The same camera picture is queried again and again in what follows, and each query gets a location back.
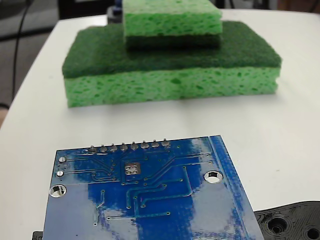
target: black cable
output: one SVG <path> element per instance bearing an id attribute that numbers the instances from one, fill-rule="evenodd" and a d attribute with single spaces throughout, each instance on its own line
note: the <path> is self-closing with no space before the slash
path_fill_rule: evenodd
<path id="1" fill-rule="evenodd" d="M 230 6 L 232 9 L 235 9 L 235 4 L 234 4 L 234 0 L 229 0 L 230 2 Z"/>
<path id="2" fill-rule="evenodd" d="M 0 109 L 9 109 L 9 106 L 5 103 L 0 103 Z"/>
<path id="3" fill-rule="evenodd" d="M 316 10 L 316 8 L 317 8 L 317 6 L 319 5 L 319 3 L 320 3 L 320 0 L 315 0 L 314 1 L 314 3 L 313 3 L 313 5 L 312 5 L 312 7 L 310 8 L 310 13 L 313 13 L 315 10 Z"/>
<path id="4" fill-rule="evenodd" d="M 22 27 L 24 25 L 24 21 L 30 6 L 31 6 L 31 1 L 27 1 L 25 9 L 23 11 L 21 21 L 20 21 L 18 34 L 15 41 L 14 57 L 13 57 L 13 76 L 12 76 L 12 101 L 14 100 L 16 95 L 16 75 L 17 75 L 17 57 L 18 57 L 19 41 L 21 37 Z"/>

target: green sponge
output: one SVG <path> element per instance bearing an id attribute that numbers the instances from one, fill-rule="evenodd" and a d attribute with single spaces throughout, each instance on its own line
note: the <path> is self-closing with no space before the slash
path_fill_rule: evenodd
<path id="1" fill-rule="evenodd" d="M 219 49 L 127 52 L 121 24 L 85 29 L 62 67 L 68 105 L 274 93 L 272 47 L 242 22 L 224 22 L 222 38 Z"/>
<path id="2" fill-rule="evenodd" d="M 124 0 L 128 49 L 214 47 L 222 12 L 209 0 Z"/>

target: blue circuit board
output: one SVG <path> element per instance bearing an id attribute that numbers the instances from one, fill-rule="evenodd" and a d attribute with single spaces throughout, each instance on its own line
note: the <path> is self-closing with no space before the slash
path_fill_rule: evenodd
<path id="1" fill-rule="evenodd" d="M 58 150 L 43 240 L 262 240 L 220 136 Z"/>

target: screw hole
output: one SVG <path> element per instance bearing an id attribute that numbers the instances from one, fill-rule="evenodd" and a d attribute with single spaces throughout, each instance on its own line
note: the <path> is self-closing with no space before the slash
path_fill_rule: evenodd
<path id="1" fill-rule="evenodd" d="M 53 198 L 60 198 L 63 195 L 65 195 L 67 192 L 67 189 L 63 185 L 54 185 L 50 188 L 49 194 Z"/>
<path id="2" fill-rule="evenodd" d="M 218 171 L 208 171 L 204 175 L 204 180 L 206 180 L 210 184 L 218 184 L 222 181 L 224 177 Z"/>
<path id="3" fill-rule="evenodd" d="M 269 230 L 271 230 L 271 232 L 276 235 L 283 233 L 287 229 L 287 227 L 287 222 L 280 217 L 276 217 L 268 222 Z"/>
<path id="4" fill-rule="evenodd" d="M 311 228 L 306 235 L 308 236 L 308 238 L 312 239 L 312 240 L 316 240 L 319 239 L 320 237 L 320 232 L 318 231 L 318 229 L 315 228 Z"/>

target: table surface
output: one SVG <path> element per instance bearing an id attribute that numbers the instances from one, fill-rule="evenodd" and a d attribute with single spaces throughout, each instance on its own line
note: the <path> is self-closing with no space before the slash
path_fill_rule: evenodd
<path id="1" fill-rule="evenodd" d="M 224 10 L 283 58 L 275 95 L 67 108 L 62 64 L 79 30 L 106 16 L 60 21 L 0 130 L 1 239 L 42 231 L 56 150 L 222 135 L 254 211 L 320 201 L 320 15 Z"/>

